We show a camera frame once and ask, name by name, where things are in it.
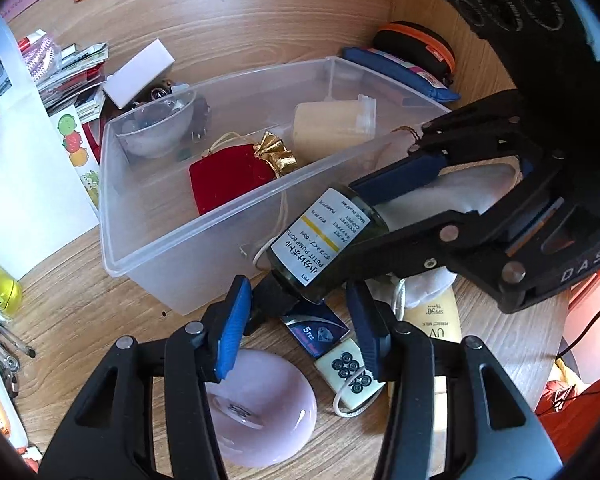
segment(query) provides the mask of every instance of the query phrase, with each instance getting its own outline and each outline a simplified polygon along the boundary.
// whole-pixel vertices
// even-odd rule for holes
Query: wooden wall
[[[393,0],[391,19],[425,25],[450,43],[458,62],[452,88],[462,96],[454,107],[514,87],[491,46],[445,0]]]

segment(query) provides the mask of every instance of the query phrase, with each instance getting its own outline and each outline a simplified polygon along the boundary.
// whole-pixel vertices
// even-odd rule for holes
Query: fruit sticker
[[[65,136],[62,140],[62,145],[69,153],[75,153],[80,149],[82,138],[78,132],[72,132]]]
[[[64,136],[70,135],[77,125],[74,116],[71,114],[64,114],[58,120],[58,131]]]
[[[89,160],[89,153],[87,153],[87,150],[84,148],[78,148],[69,155],[69,160],[76,168],[80,168],[87,163],[87,160]]]
[[[75,168],[84,189],[97,209],[100,194],[100,167],[84,135],[75,107],[71,105],[52,115],[50,119],[53,126],[58,130],[60,143],[69,158],[69,162]]]

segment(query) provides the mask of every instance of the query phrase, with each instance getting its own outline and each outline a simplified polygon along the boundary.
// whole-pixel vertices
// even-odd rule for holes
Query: gold bow
[[[298,167],[294,154],[285,147],[282,139],[271,132],[264,132],[262,140],[253,145],[253,151],[257,158],[270,165],[276,178],[291,173]]]

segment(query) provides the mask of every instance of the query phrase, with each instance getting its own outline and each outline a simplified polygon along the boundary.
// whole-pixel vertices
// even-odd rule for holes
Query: clear plastic storage box
[[[360,94],[376,99],[375,138],[198,214],[189,167],[219,137],[237,132],[255,142],[269,130],[293,150],[296,105],[356,100]],[[222,76],[167,96],[158,105],[166,113],[164,124],[156,126],[164,127],[149,128],[141,121],[136,126],[133,121],[147,110],[133,110],[107,123],[100,237],[111,276],[129,276],[180,314],[225,294],[236,274],[256,276],[257,251],[330,184],[348,184],[406,156],[411,134],[392,130],[419,130],[446,112],[415,90],[337,57]],[[174,134],[168,121],[177,123],[185,114],[188,120],[191,110],[189,128]],[[170,134],[164,142],[152,141],[153,133],[165,132]]]

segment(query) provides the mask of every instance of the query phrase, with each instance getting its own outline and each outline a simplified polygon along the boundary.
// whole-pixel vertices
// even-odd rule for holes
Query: yellow stripe on label
[[[336,244],[334,244],[331,240],[329,240],[327,238],[327,236],[320,231],[320,228],[314,224],[313,222],[311,222],[311,220],[309,220],[306,215],[302,215],[300,217],[302,219],[302,221],[307,224],[309,226],[309,228],[316,233],[320,238],[322,238],[322,240],[324,240],[324,243],[326,243],[331,249],[333,249],[334,251],[336,251],[337,253],[340,252],[340,249],[338,248],[338,246]]]

